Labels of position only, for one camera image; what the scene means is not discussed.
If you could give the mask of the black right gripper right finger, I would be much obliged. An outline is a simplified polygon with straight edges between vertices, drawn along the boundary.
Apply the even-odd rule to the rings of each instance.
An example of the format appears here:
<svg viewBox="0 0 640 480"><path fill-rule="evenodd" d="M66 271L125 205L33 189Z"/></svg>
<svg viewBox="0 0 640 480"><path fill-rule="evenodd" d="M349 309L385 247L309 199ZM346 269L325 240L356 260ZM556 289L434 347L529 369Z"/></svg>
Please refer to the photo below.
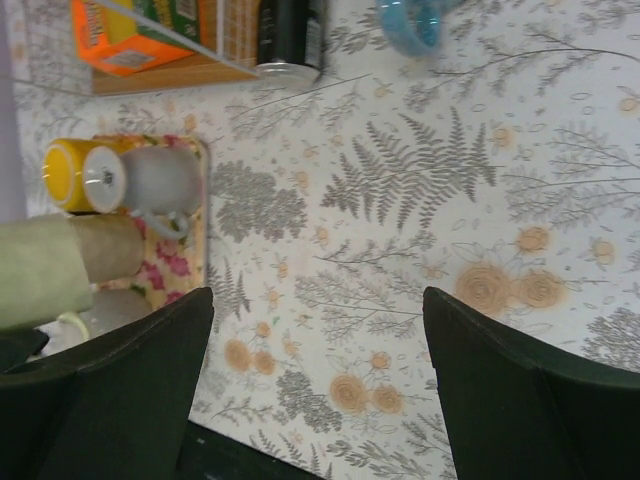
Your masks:
<svg viewBox="0 0 640 480"><path fill-rule="evenodd" d="M639 376L428 287L423 323L460 479L636 479Z"/></svg>

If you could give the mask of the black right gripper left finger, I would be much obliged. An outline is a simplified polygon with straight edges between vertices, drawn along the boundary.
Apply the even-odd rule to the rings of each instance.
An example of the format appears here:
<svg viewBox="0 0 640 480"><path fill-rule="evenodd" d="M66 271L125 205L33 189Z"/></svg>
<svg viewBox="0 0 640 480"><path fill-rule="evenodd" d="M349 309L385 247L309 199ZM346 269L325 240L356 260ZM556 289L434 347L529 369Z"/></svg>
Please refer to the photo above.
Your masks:
<svg viewBox="0 0 640 480"><path fill-rule="evenodd" d="M198 288L2 373L2 478L172 478L213 317Z"/></svg>

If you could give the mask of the light green mug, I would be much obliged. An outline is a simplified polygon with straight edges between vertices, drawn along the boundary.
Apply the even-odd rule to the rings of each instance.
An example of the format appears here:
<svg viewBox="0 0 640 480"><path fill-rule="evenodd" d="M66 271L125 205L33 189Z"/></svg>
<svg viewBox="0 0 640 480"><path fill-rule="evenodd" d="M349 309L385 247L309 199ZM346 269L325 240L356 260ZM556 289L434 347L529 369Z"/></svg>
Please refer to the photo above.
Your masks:
<svg viewBox="0 0 640 480"><path fill-rule="evenodd" d="M145 241L118 214L50 214L1 225L1 329L46 324L93 307L92 286L135 275Z"/></svg>

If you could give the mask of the blue butterfly ceramic mug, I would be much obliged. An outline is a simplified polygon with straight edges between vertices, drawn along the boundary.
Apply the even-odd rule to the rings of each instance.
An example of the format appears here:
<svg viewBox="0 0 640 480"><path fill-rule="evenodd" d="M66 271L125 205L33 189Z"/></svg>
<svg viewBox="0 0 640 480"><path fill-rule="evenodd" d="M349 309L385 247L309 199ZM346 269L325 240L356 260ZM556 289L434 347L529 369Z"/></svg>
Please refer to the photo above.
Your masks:
<svg viewBox="0 0 640 480"><path fill-rule="evenodd" d="M439 47L444 17L464 1L377 0L376 11L391 47L407 58L433 54Z"/></svg>

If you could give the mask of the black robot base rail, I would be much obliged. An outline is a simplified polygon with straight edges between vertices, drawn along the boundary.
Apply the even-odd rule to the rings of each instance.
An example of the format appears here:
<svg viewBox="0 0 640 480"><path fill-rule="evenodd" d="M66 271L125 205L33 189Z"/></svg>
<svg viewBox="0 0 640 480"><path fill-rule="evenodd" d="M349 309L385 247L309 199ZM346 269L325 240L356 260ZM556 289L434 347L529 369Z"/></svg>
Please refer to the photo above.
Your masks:
<svg viewBox="0 0 640 480"><path fill-rule="evenodd" d="M319 476L189 421L173 478L303 480Z"/></svg>

